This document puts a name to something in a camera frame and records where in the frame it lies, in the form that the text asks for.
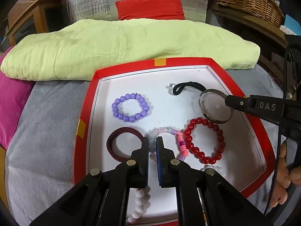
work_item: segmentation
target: silver bangle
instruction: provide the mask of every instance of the silver bangle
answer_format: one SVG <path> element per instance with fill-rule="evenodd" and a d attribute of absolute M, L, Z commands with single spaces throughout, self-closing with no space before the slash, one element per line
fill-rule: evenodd
<path fill-rule="evenodd" d="M 233 108 L 230 108 L 231 114 L 230 114 L 229 119 L 223 120 L 223 121 L 221 121 L 221 120 L 216 120 L 216 119 L 212 118 L 211 116 L 209 116 L 207 113 L 205 113 L 205 111 L 204 111 L 204 109 L 203 109 L 203 107 L 202 107 L 202 105 L 201 105 L 201 96 L 202 96 L 202 94 L 207 93 L 207 92 L 212 92 L 212 93 L 218 94 L 218 95 L 220 95 L 220 96 L 221 96 L 222 98 L 224 98 L 224 99 L 226 99 L 226 97 L 227 97 L 226 94 L 224 94 L 223 92 L 221 92 L 221 91 L 219 91 L 219 90 L 216 90 L 216 89 L 207 89 L 207 90 L 203 91 L 203 92 L 201 93 L 201 95 L 200 95 L 200 98 L 199 98 L 198 103 L 199 103 L 200 110 L 201 110 L 202 114 L 204 115 L 204 117 L 205 117 L 206 119 L 208 119 L 209 121 L 212 121 L 213 123 L 216 123 L 216 124 L 224 124 L 224 123 L 228 122 L 228 121 L 232 118 L 232 116 L 233 116 L 233 114 L 234 114 L 234 109 L 233 109 Z"/>

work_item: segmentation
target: purple beaded bracelet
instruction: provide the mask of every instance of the purple beaded bracelet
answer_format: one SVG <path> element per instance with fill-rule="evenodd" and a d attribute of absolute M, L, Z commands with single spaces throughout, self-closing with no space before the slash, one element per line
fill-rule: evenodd
<path fill-rule="evenodd" d="M 122 113 L 119 113 L 118 105 L 121 102 L 124 102 L 128 99 L 136 99 L 141 107 L 142 111 L 140 113 L 136 113 L 135 116 L 127 116 Z M 112 103 L 112 110 L 113 110 L 113 116 L 118 118 L 119 120 L 123 120 L 124 122 L 135 122 L 136 120 L 140 120 L 142 117 L 147 116 L 147 112 L 150 110 L 150 107 L 147 105 L 147 102 L 145 101 L 144 97 L 141 96 L 141 94 L 136 93 L 127 93 L 125 96 L 121 96 L 120 98 L 115 99 L 114 103 Z"/>

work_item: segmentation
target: maroon hair tie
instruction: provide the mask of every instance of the maroon hair tie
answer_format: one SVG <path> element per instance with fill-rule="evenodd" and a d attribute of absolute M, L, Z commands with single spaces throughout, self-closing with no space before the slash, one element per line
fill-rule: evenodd
<path fill-rule="evenodd" d="M 120 134 L 122 133 L 132 133 L 134 134 L 135 136 L 137 136 L 140 140 L 141 140 L 141 143 L 142 143 L 142 140 L 143 140 L 143 136 L 142 134 L 137 131 L 136 129 L 134 128 L 131 128 L 131 127 L 120 127 L 118 129 L 116 129 L 114 132 L 112 132 L 110 134 L 110 136 L 108 137 L 108 140 L 106 141 L 106 148 L 108 150 L 108 152 L 110 153 L 110 155 L 116 160 L 116 161 L 119 161 L 119 162 L 124 162 L 124 161 L 127 161 L 128 158 L 125 158 L 125 157 L 121 157 L 119 155 L 116 155 L 112 149 L 112 143 L 113 143 L 113 140 L 115 138 L 117 138 Z"/>

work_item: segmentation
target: yellow-green blanket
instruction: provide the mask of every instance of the yellow-green blanket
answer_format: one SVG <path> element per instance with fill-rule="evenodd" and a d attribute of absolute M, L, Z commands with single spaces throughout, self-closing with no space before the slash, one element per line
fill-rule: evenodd
<path fill-rule="evenodd" d="M 200 22 L 85 19 L 57 32 L 28 35 L 4 58 L 1 70 L 24 80 L 91 80 L 100 68 L 168 57 L 210 57 L 224 69 L 248 69 L 259 54 L 256 44 Z"/>

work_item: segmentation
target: wicker basket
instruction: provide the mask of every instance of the wicker basket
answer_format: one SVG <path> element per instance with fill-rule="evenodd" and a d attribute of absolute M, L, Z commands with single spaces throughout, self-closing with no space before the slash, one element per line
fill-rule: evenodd
<path fill-rule="evenodd" d="M 251 14 L 277 28 L 284 19 L 284 14 L 273 0 L 216 0 L 216 2 L 218 6 L 226 6 Z"/>

